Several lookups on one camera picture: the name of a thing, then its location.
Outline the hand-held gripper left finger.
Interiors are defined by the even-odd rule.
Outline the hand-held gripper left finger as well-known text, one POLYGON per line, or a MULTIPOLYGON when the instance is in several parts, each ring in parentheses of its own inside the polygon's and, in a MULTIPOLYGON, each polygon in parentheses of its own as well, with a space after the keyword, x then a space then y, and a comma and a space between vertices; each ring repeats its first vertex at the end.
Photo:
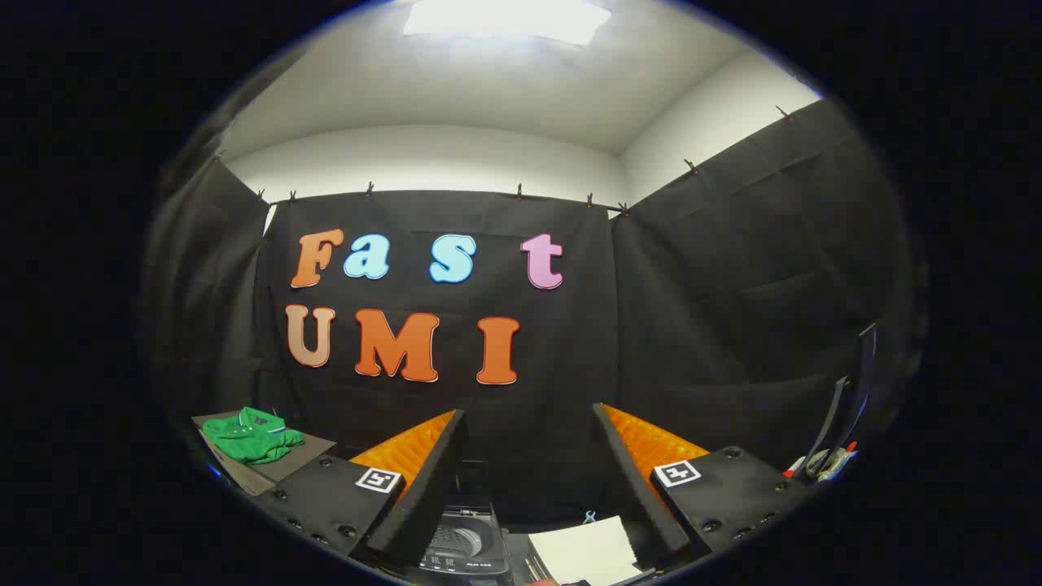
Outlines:
POLYGON ((388 467, 321 455, 253 497, 252 508, 350 564, 402 571, 419 564, 433 537, 465 442, 466 413, 453 409, 411 480, 388 467))

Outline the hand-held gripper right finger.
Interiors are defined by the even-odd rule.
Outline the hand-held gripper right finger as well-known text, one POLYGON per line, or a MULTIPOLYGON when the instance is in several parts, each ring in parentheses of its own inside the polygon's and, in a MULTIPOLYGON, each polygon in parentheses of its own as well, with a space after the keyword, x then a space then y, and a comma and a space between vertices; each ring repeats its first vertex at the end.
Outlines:
POLYGON ((814 496, 752 451, 708 451, 603 402, 592 413, 611 504, 640 567, 677 571, 722 557, 814 496))

